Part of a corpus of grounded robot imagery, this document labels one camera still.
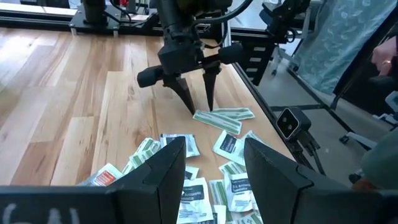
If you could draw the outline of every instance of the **curtain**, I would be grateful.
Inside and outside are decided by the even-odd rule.
[[[295,54],[298,75],[314,89],[332,94],[361,47],[396,5],[397,0],[327,0],[317,33],[303,40]]]

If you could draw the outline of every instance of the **black metal rack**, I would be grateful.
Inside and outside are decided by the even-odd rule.
[[[36,12],[21,12],[0,10],[0,27],[18,28],[18,29],[45,29],[56,31],[70,31],[70,23],[73,15],[44,14]],[[212,26],[198,25],[198,34],[204,39],[221,40],[221,24]],[[95,30],[85,30],[97,34]],[[124,19],[118,29],[119,35],[149,35],[162,36],[163,31],[160,23],[150,28],[141,29],[140,27],[130,27],[128,20]],[[241,63],[234,63],[233,67],[242,78],[243,82],[257,101],[264,114],[278,132],[280,138],[284,141],[295,160],[312,169],[309,161],[301,153],[302,148],[298,142],[288,142],[282,137],[282,133],[276,128],[277,117],[272,108],[265,102],[259,94],[256,87],[252,84],[251,78],[258,74],[264,74],[268,61],[272,60],[272,51],[275,43],[271,36],[265,30],[231,28],[232,42],[239,42],[244,46],[245,58]]]

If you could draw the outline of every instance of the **metal frame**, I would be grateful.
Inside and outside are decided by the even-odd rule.
[[[70,21],[73,15],[59,15],[59,14],[43,14],[36,12],[22,12],[22,11],[7,11],[0,9],[0,27],[18,28],[18,29],[45,29],[45,30],[57,30],[57,31],[70,31]],[[198,26],[198,33],[201,38],[204,39],[215,39],[217,42],[221,40],[222,25],[213,26],[212,29],[207,29],[207,26]],[[231,39],[230,42],[240,42],[246,46],[246,60],[250,60],[252,56],[259,57],[260,60],[256,63],[243,62],[241,64],[233,63],[233,67],[237,71],[238,75],[242,78],[244,84],[247,86],[254,99],[257,101],[264,114],[268,117],[275,131],[277,131],[281,140],[285,143],[289,151],[292,153],[294,159],[311,169],[313,167],[302,154],[302,147],[298,141],[288,142],[284,139],[282,133],[276,128],[276,116],[272,111],[272,108],[265,102],[264,98],[256,90],[256,87],[252,84],[252,80],[248,77],[248,74],[244,71],[245,65],[250,65],[257,68],[256,74],[263,74],[267,67],[268,61],[272,60],[272,52],[268,53],[268,50],[255,50],[259,45],[261,47],[269,47],[275,45],[274,39],[267,34],[264,30],[256,29],[242,29],[242,28],[228,28]],[[126,25],[121,24],[118,30],[120,35],[149,35],[149,36],[162,36],[162,28],[160,24],[157,24],[151,29],[132,29]]]

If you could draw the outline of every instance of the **gray floor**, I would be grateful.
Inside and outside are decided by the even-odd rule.
[[[267,69],[261,84],[258,87],[261,95],[269,106],[293,106],[314,104],[316,101],[286,72],[285,63],[279,67],[276,76],[271,75],[273,64]],[[327,104],[333,96],[321,93],[320,98]],[[325,110],[304,111],[312,121],[310,133],[321,145],[318,151],[323,168],[328,177],[347,186],[351,183],[348,175],[359,169],[360,160],[366,152],[356,141],[349,141],[347,145],[339,142],[339,138],[346,131]],[[336,113],[356,133],[362,134],[374,141],[380,140],[388,132],[389,125],[372,118],[371,114],[340,100]],[[313,158],[306,155],[315,166]]]

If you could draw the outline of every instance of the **person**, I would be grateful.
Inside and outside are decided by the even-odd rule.
[[[372,63],[379,75],[398,75],[398,23],[388,34],[388,40],[373,50]],[[398,129],[382,138],[365,153],[361,161],[363,177],[353,184],[355,190],[398,190]]]

